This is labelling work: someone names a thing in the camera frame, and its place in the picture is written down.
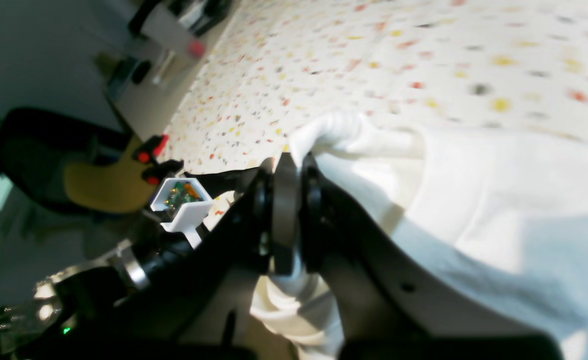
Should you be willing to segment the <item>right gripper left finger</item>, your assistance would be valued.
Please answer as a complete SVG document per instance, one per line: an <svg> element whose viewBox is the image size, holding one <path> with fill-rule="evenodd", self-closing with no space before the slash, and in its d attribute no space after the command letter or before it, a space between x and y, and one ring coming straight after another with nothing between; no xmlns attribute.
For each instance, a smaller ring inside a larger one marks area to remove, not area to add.
<svg viewBox="0 0 588 360"><path fill-rule="evenodd" d="M250 360L241 346L261 275L302 269L300 171L267 159L204 239L179 224L161 243L130 244L49 278L61 314L24 346L29 360Z"/></svg>

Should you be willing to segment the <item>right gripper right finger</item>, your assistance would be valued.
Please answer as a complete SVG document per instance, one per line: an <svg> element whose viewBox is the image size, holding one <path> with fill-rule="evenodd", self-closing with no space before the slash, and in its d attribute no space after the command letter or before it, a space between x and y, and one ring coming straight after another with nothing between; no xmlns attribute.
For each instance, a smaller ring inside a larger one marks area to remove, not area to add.
<svg viewBox="0 0 588 360"><path fill-rule="evenodd" d="M493 312L397 248L312 155L301 175L301 259L328 284L341 360L559 360L549 335Z"/></svg>

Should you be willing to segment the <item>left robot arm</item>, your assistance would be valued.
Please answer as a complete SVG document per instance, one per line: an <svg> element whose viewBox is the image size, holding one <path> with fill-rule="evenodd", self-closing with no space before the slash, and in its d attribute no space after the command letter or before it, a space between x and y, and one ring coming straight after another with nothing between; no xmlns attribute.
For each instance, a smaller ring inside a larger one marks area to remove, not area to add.
<svg viewBox="0 0 588 360"><path fill-rule="evenodd" d="M47 276L36 283L28 301L0 307L0 360L14 359L24 346L65 337L78 325L109 313L191 251L182 233L137 243L125 239L95 259Z"/></svg>

